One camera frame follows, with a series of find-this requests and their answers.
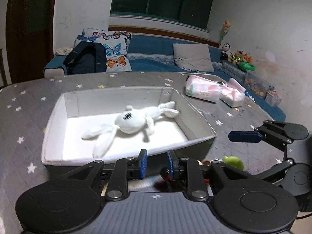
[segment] black backpack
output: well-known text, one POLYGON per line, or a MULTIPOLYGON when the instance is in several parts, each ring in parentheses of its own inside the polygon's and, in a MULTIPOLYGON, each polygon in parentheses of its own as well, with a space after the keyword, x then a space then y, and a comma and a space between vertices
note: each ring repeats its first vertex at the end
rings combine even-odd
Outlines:
POLYGON ((80 42, 63 64, 68 75, 106 72, 106 49, 101 43, 80 42))

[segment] white stuffed bunny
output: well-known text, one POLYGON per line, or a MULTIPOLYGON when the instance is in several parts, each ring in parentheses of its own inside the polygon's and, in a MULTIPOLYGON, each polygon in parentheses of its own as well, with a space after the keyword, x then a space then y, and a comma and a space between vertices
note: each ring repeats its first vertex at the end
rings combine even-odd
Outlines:
POLYGON ((154 121, 157 121, 162 114, 168 118, 174 118, 180 114, 178 110, 173 109, 174 105, 175 102, 171 101, 157 107, 150 106, 140 110, 133 109, 131 105, 128 105, 126 111, 117 116, 114 124, 91 128, 82 135, 82 139, 90 139, 99 135, 93 149, 93 157, 101 158, 110 148, 118 130, 126 134, 133 134, 147 124, 146 133, 151 135, 154 133, 154 121))

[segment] black cable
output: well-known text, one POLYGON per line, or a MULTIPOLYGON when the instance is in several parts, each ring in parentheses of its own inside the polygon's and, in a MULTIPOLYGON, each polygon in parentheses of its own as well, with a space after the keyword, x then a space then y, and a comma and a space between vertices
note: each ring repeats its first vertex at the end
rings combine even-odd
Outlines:
POLYGON ((312 213, 307 214, 307 215, 305 215, 305 216, 296 217, 296 220, 305 219, 305 218, 307 218, 307 217, 309 217, 309 216, 312 216, 312 213))

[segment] green ball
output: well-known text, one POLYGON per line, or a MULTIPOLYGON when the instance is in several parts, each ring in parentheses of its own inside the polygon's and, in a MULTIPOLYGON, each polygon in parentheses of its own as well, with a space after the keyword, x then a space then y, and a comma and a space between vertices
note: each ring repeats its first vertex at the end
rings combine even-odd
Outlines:
POLYGON ((232 166, 232 167, 235 167, 241 171, 244 170, 244 164, 243 162, 238 158, 238 157, 234 157, 234 156, 225 156, 223 159, 222 159, 222 162, 232 166))

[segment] gray cushion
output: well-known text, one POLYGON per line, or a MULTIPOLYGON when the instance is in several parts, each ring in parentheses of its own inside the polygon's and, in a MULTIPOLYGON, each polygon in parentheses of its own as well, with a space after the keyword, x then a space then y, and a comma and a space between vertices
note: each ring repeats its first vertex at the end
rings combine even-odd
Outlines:
POLYGON ((64 76, 64 70, 62 68, 52 68, 44 70, 44 78, 64 76))
POLYGON ((209 45, 175 43, 173 48, 174 61, 180 68, 191 71, 214 72, 209 45))

